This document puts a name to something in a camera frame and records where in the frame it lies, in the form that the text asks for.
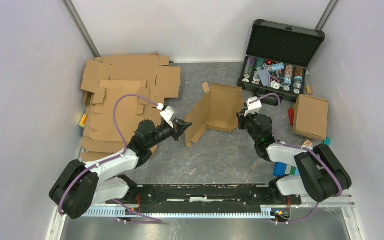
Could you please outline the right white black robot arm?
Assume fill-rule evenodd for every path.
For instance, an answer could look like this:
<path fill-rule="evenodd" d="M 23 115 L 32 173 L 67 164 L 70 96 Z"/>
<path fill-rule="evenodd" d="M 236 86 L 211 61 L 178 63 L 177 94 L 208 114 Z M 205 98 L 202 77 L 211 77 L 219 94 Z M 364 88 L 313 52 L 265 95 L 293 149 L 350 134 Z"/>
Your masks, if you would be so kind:
<path fill-rule="evenodd" d="M 292 146 L 276 142 L 273 121 L 263 114 L 238 113 L 238 128 L 245 130 L 254 142 L 259 158 L 296 167 L 299 174 L 284 174 L 269 182 L 269 199 L 282 204 L 289 196 L 309 196 L 317 203 L 337 197 L 352 186 L 352 179 L 330 147 Z"/>

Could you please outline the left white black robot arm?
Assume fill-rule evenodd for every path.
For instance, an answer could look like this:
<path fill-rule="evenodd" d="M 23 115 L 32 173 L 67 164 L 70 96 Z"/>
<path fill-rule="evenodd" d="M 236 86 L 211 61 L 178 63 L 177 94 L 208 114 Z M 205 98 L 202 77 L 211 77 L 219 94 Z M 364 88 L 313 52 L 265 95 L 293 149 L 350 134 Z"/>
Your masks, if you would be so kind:
<path fill-rule="evenodd" d="M 72 220 L 81 217 L 91 206 L 109 200 L 133 203 L 137 190 L 120 174 L 144 165 L 153 155 L 154 146 L 168 138 L 178 141 L 191 126 L 191 122 L 177 118 L 172 123 L 163 121 L 159 126 L 151 120 L 140 122 L 121 151 L 88 163 L 70 161 L 51 188 L 49 198 L 58 206 L 60 215 L 68 215 Z"/>

